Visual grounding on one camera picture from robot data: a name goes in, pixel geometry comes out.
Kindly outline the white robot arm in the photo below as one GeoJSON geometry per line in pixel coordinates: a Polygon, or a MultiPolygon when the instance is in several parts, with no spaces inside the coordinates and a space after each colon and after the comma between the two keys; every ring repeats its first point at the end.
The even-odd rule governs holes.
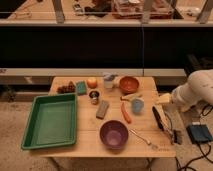
{"type": "Polygon", "coordinates": [[[156,104],[174,104],[181,112],[186,112],[201,100],[213,105],[213,69],[192,72],[186,83],[159,96],[156,104]]]}

